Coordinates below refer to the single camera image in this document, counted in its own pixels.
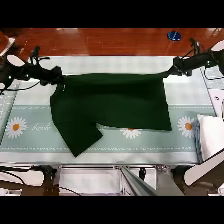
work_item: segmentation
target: daisy flower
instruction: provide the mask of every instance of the daisy flower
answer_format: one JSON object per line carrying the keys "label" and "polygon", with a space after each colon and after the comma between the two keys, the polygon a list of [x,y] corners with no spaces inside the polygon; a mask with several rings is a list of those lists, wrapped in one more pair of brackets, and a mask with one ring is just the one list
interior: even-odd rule
{"label": "daisy flower", "polygon": [[136,138],[141,134],[141,129],[134,129],[134,128],[121,128],[120,131],[123,132],[126,138]]}
{"label": "daisy flower", "polygon": [[8,138],[17,138],[18,136],[23,134],[23,131],[27,129],[25,119],[15,117],[8,122],[6,127],[6,135]]}
{"label": "daisy flower", "polygon": [[182,135],[184,135],[185,137],[193,137],[194,133],[192,131],[192,122],[194,121],[194,118],[190,118],[190,117],[182,117],[181,119],[179,119],[178,121],[178,130],[182,132]]}

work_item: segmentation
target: checkered tablecloth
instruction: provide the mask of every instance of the checkered tablecloth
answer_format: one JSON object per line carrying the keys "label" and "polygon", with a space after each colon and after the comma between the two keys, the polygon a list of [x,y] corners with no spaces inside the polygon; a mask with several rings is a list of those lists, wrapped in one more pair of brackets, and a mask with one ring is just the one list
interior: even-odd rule
{"label": "checkered tablecloth", "polygon": [[[168,70],[172,62],[173,57],[66,56],[51,57],[51,60],[42,61],[41,64],[47,69],[60,66],[65,75],[84,73],[144,75]],[[34,82],[34,80],[22,82],[20,87],[28,87]],[[196,119],[198,113],[214,114],[201,71],[194,70],[191,77],[169,76],[164,79],[164,86],[172,132],[141,130],[139,137],[129,139],[119,129],[102,126],[103,138],[77,158],[70,153],[51,120],[49,97],[53,94],[55,86],[37,86],[20,91],[15,98],[9,121],[13,123],[15,119],[25,119],[27,130],[14,139],[9,138],[7,133],[4,134],[0,161],[69,164],[197,163],[194,141],[189,137],[190,132],[181,132],[177,126],[182,121],[190,122]]]}

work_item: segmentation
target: wooden floor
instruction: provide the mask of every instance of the wooden floor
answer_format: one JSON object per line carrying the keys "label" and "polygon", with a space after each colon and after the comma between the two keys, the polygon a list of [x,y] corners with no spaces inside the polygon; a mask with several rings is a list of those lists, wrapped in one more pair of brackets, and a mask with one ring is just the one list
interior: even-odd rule
{"label": "wooden floor", "polygon": [[[167,38],[179,31],[182,40]],[[183,56],[191,50],[190,37],[208,48],[224,39],[222,28],[2,28],[17,36],[16,54],[27,59],[39,45],[40,55],[150,55]]]}

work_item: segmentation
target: shirt sleeve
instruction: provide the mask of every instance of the shirt sleeve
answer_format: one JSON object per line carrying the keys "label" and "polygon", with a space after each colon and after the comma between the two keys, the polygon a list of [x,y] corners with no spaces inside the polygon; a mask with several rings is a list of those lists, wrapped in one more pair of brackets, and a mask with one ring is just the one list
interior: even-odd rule
{"label": "shirt sleeve", "polygon": [[72,122],[56,123],[55,126],[75,157],[103,136],[96,128],[96,124],[93,125],[80,118]]}

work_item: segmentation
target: dark green cloth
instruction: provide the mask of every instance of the dark green cloth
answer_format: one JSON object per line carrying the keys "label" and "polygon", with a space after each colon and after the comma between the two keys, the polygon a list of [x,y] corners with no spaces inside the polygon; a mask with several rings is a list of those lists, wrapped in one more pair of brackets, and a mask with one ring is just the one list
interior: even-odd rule
{"label": "dark green cloth", "polygon": [[65,76],[51,96],[52,119],[74,156],[102,137],[96,124],[171,130],[163,78],[168,74]]}

